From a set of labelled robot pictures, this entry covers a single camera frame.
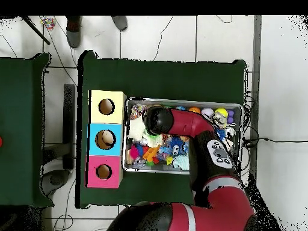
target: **circular hole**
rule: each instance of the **circular hole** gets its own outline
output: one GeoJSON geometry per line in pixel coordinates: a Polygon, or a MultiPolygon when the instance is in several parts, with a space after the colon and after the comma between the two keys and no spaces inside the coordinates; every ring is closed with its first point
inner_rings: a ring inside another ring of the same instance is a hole
{"type": "Polygon", "coordinates": [[[97,169],[96,169],[96,175],[98,176],[99,179],[109,179],[111,176],[112,172],[111,172],[111,167],[109,165],[100,165],[97,169]]]}
{"type": "Polygon", "coordinates": [[[111,149],[116,143],[116,136],[110,130],[101,130],[96,134],[95,143],[102,150],[111,149]]]}
{"type": "Polygon", "coordinates": [[[110,115],[114,112],[114,103],[111,99],[103,99],[99,102],[99,112],[103,115],[110,115]]]}

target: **gray shoe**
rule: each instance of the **gray shoe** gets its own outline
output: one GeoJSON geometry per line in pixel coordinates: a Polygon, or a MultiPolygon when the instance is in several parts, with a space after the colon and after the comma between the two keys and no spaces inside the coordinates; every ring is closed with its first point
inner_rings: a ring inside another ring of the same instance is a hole
{"type": "Polygon", "coordinates": [[[81,43],[81,33],[80,33],[80,16],[73,16],[67,20],[66,25],[66,39],[71,48],[78,48],[81,43]]]}
{"type": "Polygon", "coordinates": [[[126,16],[112,16],[112,20],[120,31],[124,31],[128,27],[126,16]]]}

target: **black pole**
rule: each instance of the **black pole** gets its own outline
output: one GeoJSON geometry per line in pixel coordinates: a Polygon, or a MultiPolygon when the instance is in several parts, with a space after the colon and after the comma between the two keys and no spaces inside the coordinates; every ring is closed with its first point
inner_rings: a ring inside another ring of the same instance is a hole
{"type": "Polygon", "coordinates": [[[45,43],[50,45],[50,41],[48,41],[46,37],[43,36],[43,34],[31,23],[30,19],[27,16],[21,16],[21,18],[30,26],[30,28],[34,30],[34,32],[36,32],[44,40],[45,43]]]}

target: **green table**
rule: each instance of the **green table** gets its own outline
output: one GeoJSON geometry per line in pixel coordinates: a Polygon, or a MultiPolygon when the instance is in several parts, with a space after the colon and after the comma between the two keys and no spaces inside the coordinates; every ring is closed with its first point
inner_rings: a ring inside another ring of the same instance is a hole
{"type": "Polygon", "coordinates": [[[49,57],[0,58],[0,205],[52,206],[40,191],[42,74],[49,57]]]}
{"type": "Polygon", "coordinates": [[[150,202],[192,203],[189,176],[124,172],[118,189],[84,186],[89,90],[123,91],[128,97],[239,103],[244,101],[245,61],[233,64],[99,60],[85,51],[78,62],[79,84],[76,206],[132,205],[150,202]]]}

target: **orange ball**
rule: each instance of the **orange ball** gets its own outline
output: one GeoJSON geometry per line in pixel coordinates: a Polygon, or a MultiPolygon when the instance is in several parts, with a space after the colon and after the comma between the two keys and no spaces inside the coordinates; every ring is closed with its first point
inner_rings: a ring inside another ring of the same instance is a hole
{"type": "Polygon", "coordinates": [[[188,111],[192,111],[192,112],[196,112],[196,113],[201,113],[200,109],[198,107],[191,107],[190,109],[188,109],[188,111]]]}

